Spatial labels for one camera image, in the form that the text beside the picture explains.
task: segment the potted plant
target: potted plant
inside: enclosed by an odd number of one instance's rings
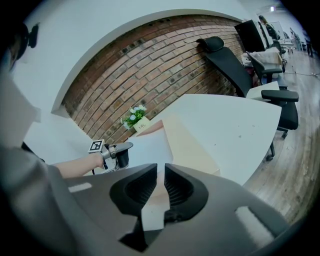
[[[145,117],[146,110],[147,108],[143,105],[131,108],[129,110],[131,115],[121,120],[121,123],[123,123],[123,126],[128,130],[133,126],[137,132],[142,132],[150,123],[150,120]]]

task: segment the white wall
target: white wall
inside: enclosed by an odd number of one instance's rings
[[[25,21],[29,30],[40,22],[37,46],[28,47],[13,70],[14,82],[42,112],[41,123],[34,123],[25,138],[28,146],[48,163],[86,154],[89,137],[70,118],[52,114],[60,108],[74,78],[100,49],[123,33],[156,19],[183,14],[250,19],[237,0],[44,2]]]

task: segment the white desk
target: white desk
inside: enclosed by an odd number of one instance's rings
[[[270,147],[281,107],[233,96],[185,94],[151,124],[172,114],[216,161],[221,176],[243,185]]]

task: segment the white paper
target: white paper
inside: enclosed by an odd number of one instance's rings
[[[268,102],[270,101],[269,99],[265,99],[262,98],[261,96],[261,91],[262,90],[274,90],[274,91],[279,91],[279,85],[277,81],[274,82],[270,82],[270,83],[266,83],[264,85],[261,86],[257,86],[254,88],[251,88],[247,95],[246,98],[247,99],[252,99],[252,100],[256,100],[256,101],[261,101],[261,102]]]
[[[147,135],[130,137],[133,147],[128,150],[129,166],[136,167],[144,164],[158,164],[158,172],[165,169],[165,163],[172,163],[173,156],[164,128]]]

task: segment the small sign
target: small sign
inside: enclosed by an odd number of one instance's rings
[[[102,152],[104,144],[105,144],[104,139],[92,141],[91,146],[88,150],[88,153],[90,154],[90,153],[94,153],[94,152]]]

